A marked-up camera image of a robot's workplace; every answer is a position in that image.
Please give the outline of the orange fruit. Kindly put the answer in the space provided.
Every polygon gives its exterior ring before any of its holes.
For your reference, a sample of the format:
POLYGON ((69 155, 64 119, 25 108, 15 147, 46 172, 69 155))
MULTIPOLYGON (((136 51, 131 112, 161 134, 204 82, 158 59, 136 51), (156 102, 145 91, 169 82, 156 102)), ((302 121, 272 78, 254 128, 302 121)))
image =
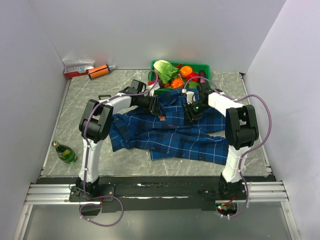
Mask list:
POLYGON ((193 72, 193 69, 188 65, 182 66, 180 68, 180 75, 182 78, 186 79, 187 75, 189 75, 191 72, 193 72))

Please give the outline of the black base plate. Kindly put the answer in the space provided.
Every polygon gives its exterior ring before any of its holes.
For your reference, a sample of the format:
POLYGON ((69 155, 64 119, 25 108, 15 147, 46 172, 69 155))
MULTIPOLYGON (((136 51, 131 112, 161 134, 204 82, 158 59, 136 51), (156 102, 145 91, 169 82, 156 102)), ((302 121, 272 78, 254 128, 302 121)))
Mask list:
MULTIPOLYGON (((273 175, 247 176, 251 182, 277 182, 273 175)), ((85 216, 122 211, 201 210, 235 213, 238 202, 249 200, 249 189, 228 197, 218 191, 219 176, 102 176, 99 195, 87 199, 76 187, 74 177, 42 177, 33 184, 69 184, 72 200, 88 203, 75 204, 85 216)))

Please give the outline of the green pepper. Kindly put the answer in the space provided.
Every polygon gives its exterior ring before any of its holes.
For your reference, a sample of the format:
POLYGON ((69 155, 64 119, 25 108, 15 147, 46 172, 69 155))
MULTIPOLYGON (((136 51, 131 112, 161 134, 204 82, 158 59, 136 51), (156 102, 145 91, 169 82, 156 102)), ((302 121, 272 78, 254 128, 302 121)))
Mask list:
POLYGON ((199 84, 198 84, 197 82, 195 82, 195 81, 190 81, 190 82, 188 83, 187 88, 188 88, 188 89, 196 89, 198 85, 199 85, 199 84))

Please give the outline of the green glass bottle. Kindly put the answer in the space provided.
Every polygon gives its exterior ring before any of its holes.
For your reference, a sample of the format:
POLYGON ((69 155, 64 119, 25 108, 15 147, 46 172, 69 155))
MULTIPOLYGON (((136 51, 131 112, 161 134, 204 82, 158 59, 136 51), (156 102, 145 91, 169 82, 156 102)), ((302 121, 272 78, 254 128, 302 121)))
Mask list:
POLYGON ((75 151, 69 146, 60 144, 56 140, 53 140, 51 145, 55 149, 58 158, 64 163, 73 164, 77 160, 75 151))

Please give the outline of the orange cylinder bottle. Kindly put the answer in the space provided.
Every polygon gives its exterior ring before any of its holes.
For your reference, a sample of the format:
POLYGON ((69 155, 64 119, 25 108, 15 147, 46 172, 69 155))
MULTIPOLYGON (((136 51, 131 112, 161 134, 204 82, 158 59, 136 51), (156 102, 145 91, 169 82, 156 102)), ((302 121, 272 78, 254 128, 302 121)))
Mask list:
POLYGON ((111 72, 111 70, 114 70, 116 68, 115 65, 108 65, 104 64, 99 67, 95 67, 92 69, 89 69, 87 72, 87 75, 90 80, 105 76, 111 72))

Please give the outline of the napa cabbage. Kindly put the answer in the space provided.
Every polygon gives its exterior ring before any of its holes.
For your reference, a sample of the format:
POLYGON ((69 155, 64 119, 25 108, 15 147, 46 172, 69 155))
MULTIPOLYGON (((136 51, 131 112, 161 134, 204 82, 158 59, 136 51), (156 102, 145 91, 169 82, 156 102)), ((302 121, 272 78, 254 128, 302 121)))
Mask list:
POLYGON ((157 60, 154 62, 153 68, 164 85, 177 78, 180 74, 180 69, 166 60, 157 60))

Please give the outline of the blue plaid shirt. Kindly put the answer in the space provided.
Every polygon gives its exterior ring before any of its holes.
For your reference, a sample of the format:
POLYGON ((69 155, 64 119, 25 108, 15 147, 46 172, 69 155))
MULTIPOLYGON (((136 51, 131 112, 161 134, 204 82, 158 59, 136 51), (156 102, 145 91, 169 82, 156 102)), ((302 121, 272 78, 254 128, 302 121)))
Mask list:
POLYGON ((164 116, 137 107, 123 114, 114 114, 109 137, 114 152, 120 149, 148 150, 152 160, 182 158, 225 165, 229 145, 222 136, 225 117, 216 109, 205 110, 202 118, 184 124, 183 104, 187 102, 181 89, 158 96, 164 116))

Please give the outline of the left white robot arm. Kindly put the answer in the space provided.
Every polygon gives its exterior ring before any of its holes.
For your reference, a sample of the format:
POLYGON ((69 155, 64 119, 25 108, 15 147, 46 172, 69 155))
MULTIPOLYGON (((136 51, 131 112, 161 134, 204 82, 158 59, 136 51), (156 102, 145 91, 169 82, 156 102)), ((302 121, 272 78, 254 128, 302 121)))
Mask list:
POLYGON ((82 114, 79 131, 83 141, 82 165, 76 187, 87 201, 99 196, 99 160, 104 140, 110 133, 113 115, 132 106, 141 107, 149 113, 161 116, 158 97, 159 81, 152 85, 132 80, 131 85, 107 99, 90 99, 82 114))

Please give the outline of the purple eggplant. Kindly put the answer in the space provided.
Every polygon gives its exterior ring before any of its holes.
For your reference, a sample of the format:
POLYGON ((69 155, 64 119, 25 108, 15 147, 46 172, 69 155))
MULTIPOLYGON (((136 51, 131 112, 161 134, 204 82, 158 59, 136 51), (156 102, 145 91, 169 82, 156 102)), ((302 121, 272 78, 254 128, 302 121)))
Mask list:
POLYGON ((206 72, 203 71, 203 70, 200 70, 198 74, 199 74, 200 77, 203 77, 203 78, 207 77, 206 72))

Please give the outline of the red white carton box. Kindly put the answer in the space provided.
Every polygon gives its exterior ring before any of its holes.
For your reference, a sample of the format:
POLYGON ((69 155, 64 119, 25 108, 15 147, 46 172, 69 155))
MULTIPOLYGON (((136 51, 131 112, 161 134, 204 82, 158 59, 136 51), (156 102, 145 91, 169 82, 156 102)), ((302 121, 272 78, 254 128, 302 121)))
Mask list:
POLYGON ((64 76, 67 79, 87 75, 94 68, 93 60, 64 60, 64 76))

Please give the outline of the green plastic crate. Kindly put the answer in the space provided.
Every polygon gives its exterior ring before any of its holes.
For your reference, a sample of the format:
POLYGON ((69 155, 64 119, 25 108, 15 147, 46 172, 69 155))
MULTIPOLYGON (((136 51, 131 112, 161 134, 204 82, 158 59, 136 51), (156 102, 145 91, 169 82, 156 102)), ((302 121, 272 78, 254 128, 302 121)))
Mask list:
POLYGON ((159 88, 155 90, 157 95, 181 89, 185 83, 188 83, 188 88, 196 89, 203 78, 211 78, 211 69, 207 64, 154 60, 150 69, 148 85, 152 85, 156 79, 159 80, 159 88))

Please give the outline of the small brooch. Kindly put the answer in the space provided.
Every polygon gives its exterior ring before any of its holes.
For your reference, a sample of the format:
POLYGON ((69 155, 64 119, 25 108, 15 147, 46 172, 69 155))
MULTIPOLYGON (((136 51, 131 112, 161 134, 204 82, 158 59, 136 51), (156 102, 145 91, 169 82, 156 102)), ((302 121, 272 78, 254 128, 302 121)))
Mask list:
POLYGON ((164 121, 166 120, 166 117, 165 117, 165 116, 159 116, 158 118, 159 118, 159 120, 160 120, 161 122, 164 122, 164 121))

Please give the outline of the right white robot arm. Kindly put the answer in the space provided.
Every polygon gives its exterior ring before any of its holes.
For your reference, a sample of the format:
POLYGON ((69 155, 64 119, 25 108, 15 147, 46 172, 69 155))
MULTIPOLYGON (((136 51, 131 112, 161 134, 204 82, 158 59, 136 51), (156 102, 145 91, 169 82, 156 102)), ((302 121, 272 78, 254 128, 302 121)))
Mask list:
POLYGON ((210 108, 225 117, 224 135, 228 153, 217 189, 219 195, 227 200, 244 190, 242 177, 247 151, 259 138, 256 111, 253 105, 239 103, 223 91, 212 89, 207 82, 199 83, 196 89, 198 98, 192 91, 182 89, 182 95, 187 100, 183 105, 184 124, 199 120, 203 112, 210 108))

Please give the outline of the red bell pepper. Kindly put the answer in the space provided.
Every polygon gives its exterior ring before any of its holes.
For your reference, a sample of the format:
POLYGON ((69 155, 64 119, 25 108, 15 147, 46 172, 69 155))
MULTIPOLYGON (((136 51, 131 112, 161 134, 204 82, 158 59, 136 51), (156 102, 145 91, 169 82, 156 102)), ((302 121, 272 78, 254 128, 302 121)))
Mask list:
POLYGON ((191 80, 192 82, 198 83, 199 82, 199 74, 196 72, 191 72, 186 76, 186 81, 191 80))

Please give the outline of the black folding frame stand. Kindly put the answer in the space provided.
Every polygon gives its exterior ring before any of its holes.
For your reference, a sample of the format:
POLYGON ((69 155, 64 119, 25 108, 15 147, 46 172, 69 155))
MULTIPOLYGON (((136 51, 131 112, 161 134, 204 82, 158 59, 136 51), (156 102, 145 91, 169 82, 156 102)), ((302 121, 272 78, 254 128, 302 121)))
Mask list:
POLYGON ((105 100, 105 99, 108 99, 108 98, 111 98, 112 96, 110 94, 101 94, 101 95, 98 95, 98 99, 99 100, 105 100))

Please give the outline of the aluminium rail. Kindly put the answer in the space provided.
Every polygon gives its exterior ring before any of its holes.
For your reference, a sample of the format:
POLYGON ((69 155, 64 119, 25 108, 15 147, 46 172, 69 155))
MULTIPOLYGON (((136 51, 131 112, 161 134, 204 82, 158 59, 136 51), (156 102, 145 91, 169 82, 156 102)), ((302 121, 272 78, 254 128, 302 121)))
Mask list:
MULTIPOLYGON (((31 184, 24 200, 25 205, 87 204, 88 201, 71 199, 69 184, 31 184)), ((288 202, 289 197, 283 182, 250 182, 248 184, 250 203, 288 202)))

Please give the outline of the orange pumpkin toy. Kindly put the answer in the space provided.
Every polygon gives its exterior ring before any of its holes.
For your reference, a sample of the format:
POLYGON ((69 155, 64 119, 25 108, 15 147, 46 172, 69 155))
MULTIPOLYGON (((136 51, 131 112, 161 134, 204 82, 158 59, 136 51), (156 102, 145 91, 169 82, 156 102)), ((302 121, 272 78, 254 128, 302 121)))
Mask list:
POLYGON ((185 85, 185 82, 181 78, 175 78, 170 84, 172 89, 183 88, 184 85, 185 85))

